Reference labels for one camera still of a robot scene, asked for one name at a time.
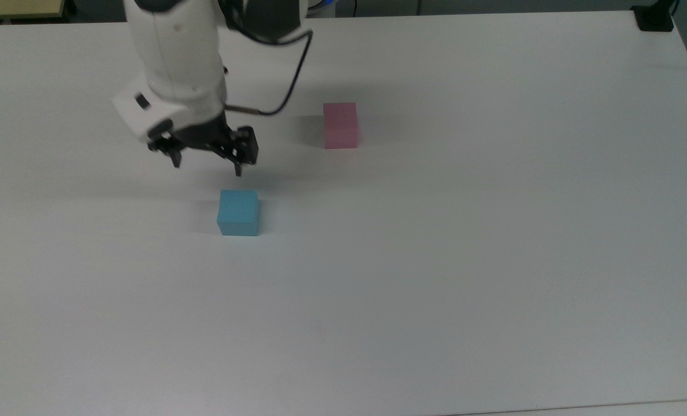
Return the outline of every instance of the blue cube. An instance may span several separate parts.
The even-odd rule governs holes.
[[[221,190],[217,226],[222,235],[258,235],[259,201],[252,190]]]

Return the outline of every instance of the cable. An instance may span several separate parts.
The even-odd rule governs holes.
[[[307,37],[307,43],[304,44],[304,50],[302,52],[302,55],[299,57],[299,63],[298,63],[298,68],[295,71],[295,77],[292,79],[291,84],[289,85],[289,90],[287,90],[287,95],[284,97],[284,101],[277,107],[276,110],[274,111],[259,111],[259,115],[262,116],[273,116],[274,114],[279,113],[281,110],[285,108],[287,105],[287,102],[289,101],[289,98],[292,97],[292,92],[295,91],[295,84],[296,80],[299,77],[299,71],[302,69],[302,65],[304,64],[304,58],[307,56],[307,50],[310,49],[310,44],[312,43],[312,31],[307,31],[302,34],[302,36]]]
[[[307,43],[304,44],[304,50],[302,52],[302,55],[299,57],[299,63],[298,67],[296,68],[295,71],[295,77],[292,78],[292,82],[289,85],[289,89],[287,90],[287,93],[284,97],[284,100],[282,103],[276,108],[276,110],[273,111],[258,111],[259,116],[273,116],[280,111],[282,111],[285,106],[287,105],[287,102],[289,101],[290,97],[292,97],[292,92],[295,91],[295,85],[296,85],[296,80],[299,77],[299,71],[302,70],[302,66],[304,64],[304,58],[307,56],[307,51],[310,49],[310,44],[312,43],[312,31],[306,31],[303,32],[302,34],[297,35],[296,37],[293,37],[290,40],[285,40],[284,42],[278,42],[278,40],[266,40],[266,39],[259,39],[256,37],[256,35],[251,34],[251,32],[246,31],[246,29],[243,28],[241,24],[238,24],[237,21],[230,21],[229,16],[237,16],[237,14],[233,14],[232,10],[228,8],[227,3],[224,3],[222,0],[218,0],[217,3],[220,5],[220,9],[222,13],[225,15],[225,19],[228,19],[227,23],[229,29],[235,29],[236,31],[240,32],[240,34],[244,35],[248,39],[253,40],[254,42],[257,42],[259,44],[264,44],[264,45],[269,45],[269,46],[287,46],[291,44],[295,44],[296,42],[299,42],[302,40],[304,37],[307,37]]]

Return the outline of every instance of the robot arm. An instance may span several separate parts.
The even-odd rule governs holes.
[[[168,155],[175,168],[181,151],[190,147],[232,161],[240,176],[244,164],[256,163],[258,144],[251,127],[234,131],[225,121],[225,74],[217,51],[217,26],[224,17],[230,29],[256,42],[296,42],[307,35],[289,38],[300,26],[306,0],[124,3],[144,70],[113,98],[121,118],[148,149]]]

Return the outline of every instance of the pink object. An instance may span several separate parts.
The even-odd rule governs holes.
[[[325,149],[355,149],[359,146],[356,103],[323,103]]]

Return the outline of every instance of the block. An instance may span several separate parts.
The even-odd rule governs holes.
[[[254,190],[221,190],[217,226],[222,235],[258,235],[261,205]]]
[[[359,147],[359,121],[356,103],[325,103],[325,149],[355,149]]]

